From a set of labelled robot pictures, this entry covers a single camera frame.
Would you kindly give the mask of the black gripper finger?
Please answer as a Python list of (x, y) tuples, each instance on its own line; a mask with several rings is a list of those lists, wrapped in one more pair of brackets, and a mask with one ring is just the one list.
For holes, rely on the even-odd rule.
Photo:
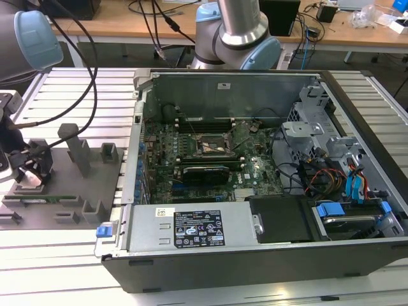
[(33, 184), (46, 184), (50, 179), (53, 166), (52, 153), (47, 142), (29, 142), (26, 156), (24, 165), (26, 177), (29, 172), (34, 176)]
[(27, 161), (27, 151), (14, 150), (9, 155), (9, 162), (12, 169), (12, 177), (21, 179), (24, 176), (24, 165)]

